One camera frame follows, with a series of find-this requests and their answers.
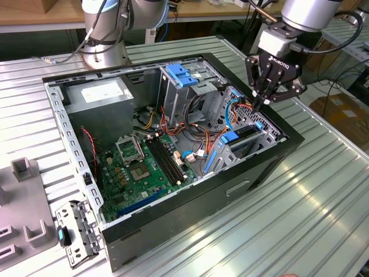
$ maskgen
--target open computer tower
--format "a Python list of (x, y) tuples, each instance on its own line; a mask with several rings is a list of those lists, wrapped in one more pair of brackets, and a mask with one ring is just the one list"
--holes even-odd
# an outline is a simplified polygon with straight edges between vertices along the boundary
[(83, 199), (57, 210), (75, 268), (112, 271), (256, 188), (303, 137), (212, 54), (43, 79)]

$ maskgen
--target blue drive bracket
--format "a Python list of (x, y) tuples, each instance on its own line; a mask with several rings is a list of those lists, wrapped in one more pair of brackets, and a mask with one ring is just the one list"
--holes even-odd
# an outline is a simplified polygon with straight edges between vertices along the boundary
[(199, 83), (199, 81), (195, 78), (192, 78), (189, 71), (179, 63), (167, 65), (166, 69), (168, 73), (178, 82), (181, 88), (189, 87)]
[(238, 139), (238, 136), (235, 132), (233, 131), (229, 131), (229, 132), (226, 132), (224, 135), (222, 135), (222, 137), (220, 138), (220, 140), (224, 143), (224, 144), (227, 144), (227, 143), (230, 143), (231, 141), (234, 141)]

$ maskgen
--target yellow wire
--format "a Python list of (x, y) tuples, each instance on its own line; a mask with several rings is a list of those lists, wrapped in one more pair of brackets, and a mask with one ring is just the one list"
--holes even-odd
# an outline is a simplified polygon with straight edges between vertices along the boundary
[(153, 117), (154, 117), (154, 112), (151, 112), (151, 116), (150, 116), (149, 123), (147, 123), (145, 127), (142, 127), (142, 128), (143, 128), (143, 130), (147, 130), (147, 129), (149, 129), (149, 128), (150, 128), (150, 126), (151, 126), (151, 124), (152, 124), (152, 119), (153, 119)]

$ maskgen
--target cardboard box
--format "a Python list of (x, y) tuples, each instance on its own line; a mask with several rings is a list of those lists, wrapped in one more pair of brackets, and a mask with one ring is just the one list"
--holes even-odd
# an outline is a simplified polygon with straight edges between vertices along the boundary
[[(326, 97), (320, 97), (310, 108), (322, 116)], [(324, 119), (359, 148), (369, 149), (369, 113), (344, 93), (329, 97)]]
[(47, 13), (58, 0), (0, 0), (0, 6), (33, 13)]

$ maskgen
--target aluminum table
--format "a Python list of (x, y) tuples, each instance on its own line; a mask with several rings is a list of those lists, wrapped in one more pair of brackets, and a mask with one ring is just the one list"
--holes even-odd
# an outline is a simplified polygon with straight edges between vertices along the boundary
[[(204, 52), (246, 82), (243, 54), (216, 37), (128, 48), (133, 62)], [(54, 213), (81, 193), (40, 78), (86, 68), (79, 57), (0, 68), (0, 166), (36, 159)], [(305, 141), (238, 201), (114, 274), (103, 251), (72, 271), (57, 245), (1, 276), (355, 276), (369, 258), (369, 157), (297, 99), (273, 108)]]
[[(356, 31), (356, 26), (345, 20), (332, 20), (329, 26), (322, 31), (324, 39), (331, 44), (338, 46), (352, 37)], [(359, 37), (350, 45), (343, 48), (343, 51), (357, 59), (359, 62), (367, 61), (369, 65), (369, 51), (363, 47), (364, 42), (369, 41), (369, 28), (363, 28)]]

